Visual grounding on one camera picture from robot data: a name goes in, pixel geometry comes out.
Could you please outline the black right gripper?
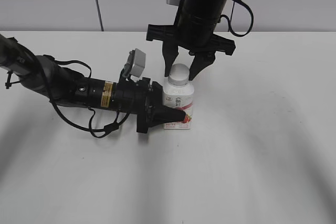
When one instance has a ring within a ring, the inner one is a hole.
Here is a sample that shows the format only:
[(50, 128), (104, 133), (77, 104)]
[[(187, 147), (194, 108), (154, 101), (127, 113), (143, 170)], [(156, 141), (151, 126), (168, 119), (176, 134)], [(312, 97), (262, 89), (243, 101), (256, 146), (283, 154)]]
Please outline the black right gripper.
[(205, 68), (215, 61), (215, 52), (223, 52), (231, 56), (235, 51), (235, 42), (216, 34), (212, 34), (205, 45), (192, 45), (177, 37), (176, 29), (173, 25), (148, 25), (146, 40), (159, 40), (163, 42), (162, 55), (165, 62), (164, 76), (168, 77), (173, 63), (178, 53), (178, 46), (187, 49), (194, 54), (193, 62), (190, 66), (189, 80), (194, 78)]

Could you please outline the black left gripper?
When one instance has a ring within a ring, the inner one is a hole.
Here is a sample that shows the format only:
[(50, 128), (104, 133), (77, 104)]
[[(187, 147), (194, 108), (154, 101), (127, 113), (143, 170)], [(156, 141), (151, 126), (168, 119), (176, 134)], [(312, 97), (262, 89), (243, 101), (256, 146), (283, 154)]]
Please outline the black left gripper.
[(118, 111), (137, 116), (138, 133), (147, 133), (150, 127), (161, 124), (184, 121), (186, 113), (163, 105), (162, 97), (163, 86), (146, 77), (138, 81), (120, 77), (114, 90)]

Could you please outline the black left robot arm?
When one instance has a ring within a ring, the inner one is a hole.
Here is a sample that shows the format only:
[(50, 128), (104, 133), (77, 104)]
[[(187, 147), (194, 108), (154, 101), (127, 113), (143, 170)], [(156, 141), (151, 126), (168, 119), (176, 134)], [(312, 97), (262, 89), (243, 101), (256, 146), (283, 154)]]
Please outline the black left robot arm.
[[(148, 129), (165, 123), (182, 122), (186, 113), (182, 109), (170, 108), (162, 102), (163, 87), (149, 78), (141, 77), (145, 67), (146, 54), (138, 48), (131, 50), (120, 72), (118, 82), (94, 79), (91, 75), (68, 68), (70, 64), (86, 63), (79, 60), (58, 61), (50, 55), (35, 55), (14, 37), (1, 37), (1, 68), (7, 70), (5, 87), (9, 89), (14, 82), (11, 76), (18, 77), (23, 87), (49, 99), (56, 113), (69, 125), (89, 132), (93, 137), (103, 138), (117, 131), (135, 114), (136, 131), (147, 133)], [(116, 117), (101, 129), (80, 126), (60, 111), (59, 107), (85, 108), (91, 112), (97, 109), (124, 113), (122, 119)]]

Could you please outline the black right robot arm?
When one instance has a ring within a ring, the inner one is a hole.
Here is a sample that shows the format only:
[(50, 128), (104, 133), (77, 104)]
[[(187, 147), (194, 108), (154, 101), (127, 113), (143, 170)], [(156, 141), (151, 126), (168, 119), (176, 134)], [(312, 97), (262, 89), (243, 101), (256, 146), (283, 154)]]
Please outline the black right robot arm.
[[(244, 7), (250, 14), (251, 22), (247, 32), (251, 32), (254, 25), (254, 13), (242, 0), (232, 0)], [(227, 0), (167, 0), (169, 5), (177, 6), (174, 23), (171, 25), (148, 25), (146, 39), (162, 42), (162, 55), (165, 62), (164, 75), (168, 77), (174, 62), (179, 55), (180, 47), (188, 50), (193, 56), (188, 79), (192, 81), (202, 70), (212, 65), (215, 54), (223, 52), (231, 56), (235, 49), (233, 40), (221, 37), (214, 30), (224, 18), (227, 20), (229, 32), (236, 33), (231, 25), (231, 19), (223, 14)]]

